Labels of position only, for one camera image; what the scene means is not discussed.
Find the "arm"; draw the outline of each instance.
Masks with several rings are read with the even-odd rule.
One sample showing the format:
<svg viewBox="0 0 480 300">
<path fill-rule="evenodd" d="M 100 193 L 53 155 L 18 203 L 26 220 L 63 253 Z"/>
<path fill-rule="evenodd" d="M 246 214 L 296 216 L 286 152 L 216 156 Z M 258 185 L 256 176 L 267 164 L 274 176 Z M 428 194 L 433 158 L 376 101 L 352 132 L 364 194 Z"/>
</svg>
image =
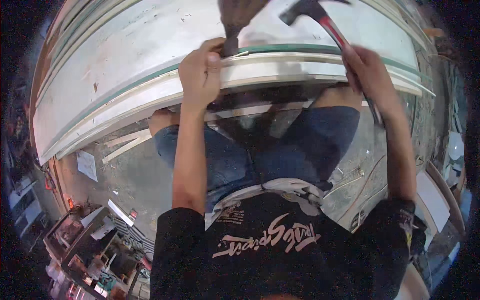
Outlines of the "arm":
<svg viewBox="0 0 480 300">
<path fill-rule="evenodd" d="M 348 82 L 377 105 L 387 137 L 389 198 L 415 199 L 415 160 L 407 117 L 379 55 L 361 47 L 345 47 L 343 61 Z"/>
<path fill-rule="evenodd" d="M 207 105 L 220 91 L 218 51 L 224 41 L 224 38 L 205 41 L 179 65 L 183 101 L 173 168 L 172 208 L 190 208 L 202 215 L 207 193 L 204 115 Z"/>
</svg>

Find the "workshop floor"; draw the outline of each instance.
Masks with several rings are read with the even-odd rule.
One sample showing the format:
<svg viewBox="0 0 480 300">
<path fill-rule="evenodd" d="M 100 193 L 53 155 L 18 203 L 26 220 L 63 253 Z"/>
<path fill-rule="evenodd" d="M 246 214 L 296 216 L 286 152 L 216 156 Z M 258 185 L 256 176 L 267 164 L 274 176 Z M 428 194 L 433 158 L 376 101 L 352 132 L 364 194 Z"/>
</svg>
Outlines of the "workshop floor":
<svg viewBox="0 0 480 300">
<path fill-rule="evenodd" d="M 415 98 L 407 94 L 403 95 L 403 98 L 407 115 L 411 118 L 411 108 Z M 288 123 L 287 119 L 291 118 L 291 115 L 291 111 L 279 112 L 275 118 L 276 123 L 282 123 L 283 120 Z M 69 195 L 74 203 L 90 201 L 107 206 L 108 200 L 111 199 L 127 213 L 134 209 L 138 212 L 135 226 L 147 238 L 155 240 L 156 219 L 171 208 L 172 171 L 156 153 L 152 140 L 147 140 L 126 151 L 107 165 L 102 163 L 102 158 L 123 145 L 119 144 L 110 148 L 103 144 L 105 141 L 144 128 L 147 128 L 145 120 L 109 134 L 83 149 L 95 157 L 98 182 L 78 171 L 76 153 L 61 159 L 58 169 L 61 170 L 62 178 L 60 180 L 63 182 L 63 192 Z M 422 141 L 420 142 L 420 147 L 427 146 Z M 334 190 L 325 198 L 323 210 L 328 216 L 338 221 L 357 198 L 377 162 L 378 165 L 368 179 L 361 195 L 358 196 L 354 205 L 355 209 L 350 215 L 345 215 L 339 224 L 349 228 L 352 219 L 361 208 L 363 211 L 369 212 L 378 201 L 386 196 L 387 189 L 384 188 L 386 185 L 385 154 L 384 131 L 374 128 L 369 109 L 363 107 L 353 142 L 338 165 L 338 169 L 332 175 L 334 189 L 342 185 L 343 187 Z"/>
</svg>

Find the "red hammer handle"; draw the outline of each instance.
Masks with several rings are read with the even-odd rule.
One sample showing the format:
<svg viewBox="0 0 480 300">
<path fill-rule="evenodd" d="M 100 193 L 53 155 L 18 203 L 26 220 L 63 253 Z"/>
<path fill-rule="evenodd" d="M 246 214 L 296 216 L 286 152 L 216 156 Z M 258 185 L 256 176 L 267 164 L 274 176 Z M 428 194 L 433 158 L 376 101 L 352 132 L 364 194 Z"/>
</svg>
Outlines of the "red hammer handle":
<svg viewBox="0 0 480 300">
<path fill-rule="evenodd" d="M 322 17 L 320 20 L 317 20 L 317 22 L 327 31 L 341 50 L 345 44 L 348 44 L 343 34 L 329 16 Z"/>
</svg>

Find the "black t-shirt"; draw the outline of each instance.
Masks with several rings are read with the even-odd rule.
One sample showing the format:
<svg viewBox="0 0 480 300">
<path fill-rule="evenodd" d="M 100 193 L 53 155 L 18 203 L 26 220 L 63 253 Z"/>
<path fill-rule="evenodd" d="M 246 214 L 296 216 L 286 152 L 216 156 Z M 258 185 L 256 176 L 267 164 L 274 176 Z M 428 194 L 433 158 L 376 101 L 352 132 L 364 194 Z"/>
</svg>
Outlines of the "black t-shirt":
<svg viewBox="0 0 480 300">
<path fill-rule="evenodd" d="M 352 235 L 323 213 L 264 193 L 224 211 L 158 218 L 151 299 L 394 298 L 408 263 L 414 205 L 384 200 Z"/>
</svg>

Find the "person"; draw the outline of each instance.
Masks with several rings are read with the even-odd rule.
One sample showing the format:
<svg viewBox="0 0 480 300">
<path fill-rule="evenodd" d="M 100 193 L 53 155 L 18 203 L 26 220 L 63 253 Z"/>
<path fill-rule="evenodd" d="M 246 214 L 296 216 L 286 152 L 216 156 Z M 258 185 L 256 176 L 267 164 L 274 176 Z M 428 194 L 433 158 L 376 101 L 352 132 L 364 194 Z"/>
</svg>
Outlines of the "person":
<svg viewBox="0 0 480 300">
<path fill-rule="evenodd" d="M 409 259 L 416 173 L 407 118 L 380 57 L 345 47 L 349 86 L 325 91 L 253 156 L 204 124 L 224 41 L 205 41 L 179 65 L 180 114 L 162 109 L 149 121 L 173 168 L 151 299 L 394 298 Z M 353 139 L 361 91 L 384 120 L 389 194 L 351 234 L 322 213 L 321 187 Z"/>
</svg>

